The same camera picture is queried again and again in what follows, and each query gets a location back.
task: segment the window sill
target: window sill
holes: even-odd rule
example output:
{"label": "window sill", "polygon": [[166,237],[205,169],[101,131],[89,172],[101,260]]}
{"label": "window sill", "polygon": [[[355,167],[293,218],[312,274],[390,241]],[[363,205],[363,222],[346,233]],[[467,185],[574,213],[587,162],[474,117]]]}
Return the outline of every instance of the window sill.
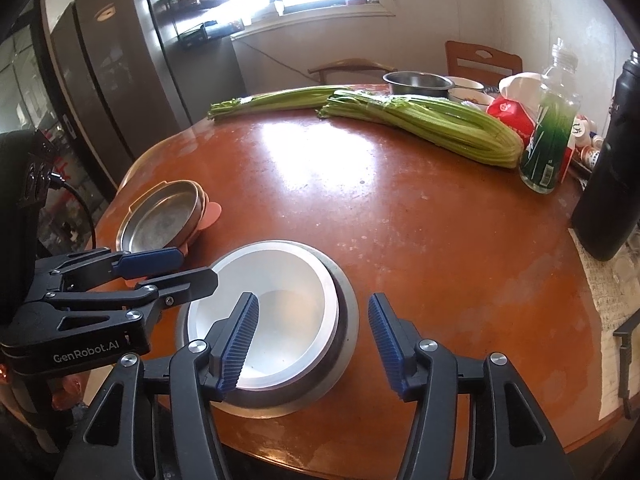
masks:
{"label": "window sill", "polygon": [[381,4],[360,4],[354,6],[335,6],[323,9],[301,10],[284,14],[277,18],[268,18],[257,23],[252,23],[245,30],[236,32],[231,36],[232,40],[252,36],[258,32],[275,30],[276,28],[287,27],[297,23],[318,22],[331,18],[355,18],[366,16],[394,16],[395,14],[385,9]]}

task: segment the metal plate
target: metal plate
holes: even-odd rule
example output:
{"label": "metal plate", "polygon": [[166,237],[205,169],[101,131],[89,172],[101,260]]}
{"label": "metal plate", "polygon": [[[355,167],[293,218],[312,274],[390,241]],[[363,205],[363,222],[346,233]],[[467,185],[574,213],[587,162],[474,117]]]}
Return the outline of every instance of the metal plate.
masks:
{"label": "metal plate", "polygon": [[198,224],[202,207],[193,182],[178,180],[161,187],[132,212],[121,229],[121,250],[138,253],[181,246]]}
{"label": "metal plate", "polygon": [[[360,323],[358,302],[353,287],[342,269],[326,254],[308,245],[290,240],[269,241],[286,242],[302,247],[318,258],[327,268],[334,280],[335,291],[338,295],[338,327],[325,356],[313,370],[299,381],[282,388],[263,392],[235,390],[228,394],[225,402],[212,404],[224,412],[245,418],[284,416],[316,402],[338,382],[346,370],[351,356],[353,356],[358,339]],[[180,308],[178,314],[175,329],[176,348],[181,348],[186,343],[188,311],[189,304],[185,304]]]}

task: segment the round wooden table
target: round wooden table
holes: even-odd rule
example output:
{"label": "round wooden table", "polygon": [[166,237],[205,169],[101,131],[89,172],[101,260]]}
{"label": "round wooden table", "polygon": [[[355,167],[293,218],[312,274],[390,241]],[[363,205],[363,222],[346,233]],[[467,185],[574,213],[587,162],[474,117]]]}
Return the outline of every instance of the round wooden table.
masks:
{"label": "round wooden table", "polygon": [[[384,292],[399,317],[458,355],[505,353],[567,450],[602,432],[600,319],[567,232],[571,178],[548,196],[516,171],[478,164],[418,137],[312,110],[203,120],[155,150],[98,224],[114,247],[127,207],[162,180],[191,179],[222,216],[186,267],[274,238],[311,245],[353,285],[360,333],[343,377],[281,418],[214,410],[223,443],[316,476],[383,480],[398,472],[415,404],[389,389],[366,305]],[[177,309],[148,357],[171,354]],[[459,400],[452,476],[463,475],[468,400]]]}

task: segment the stainless steel lid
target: stainless steel lid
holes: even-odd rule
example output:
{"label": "stainless steel lid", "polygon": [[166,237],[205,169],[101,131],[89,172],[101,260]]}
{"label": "stainless steel lid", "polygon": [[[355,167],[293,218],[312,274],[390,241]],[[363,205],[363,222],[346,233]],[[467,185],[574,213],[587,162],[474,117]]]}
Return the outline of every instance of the stainless steel lid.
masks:
{"label": "stainless steel lid", "polygon": [[116,249],[138,253],[180,247],[198,225],[203,206],[194,182],[161,182],[131,205],[118,230]]}

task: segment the celery bunch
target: celery bunch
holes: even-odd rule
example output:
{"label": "celery bunch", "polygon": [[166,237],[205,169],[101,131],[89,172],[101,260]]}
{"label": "celery bunch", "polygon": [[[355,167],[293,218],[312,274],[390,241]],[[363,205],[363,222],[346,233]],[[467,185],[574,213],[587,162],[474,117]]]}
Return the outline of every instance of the celery bunch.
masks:
{"label": "celery bunch", "polygon": [[523,150],[520,137],[498,119],[446,99],[337,90],[318,114],[397,126],[491,166],[515,168]]}
{"label": "celery bunch", "polygon": [[211,105],[207,117],[214,119],[222,116],[253,114],[258,112],[319,108],[326,104],[328,97],[335,91],[345,88],[347,87],[309,86],[308,88],[294,88],[251,97],[231,99],[231,101]]}

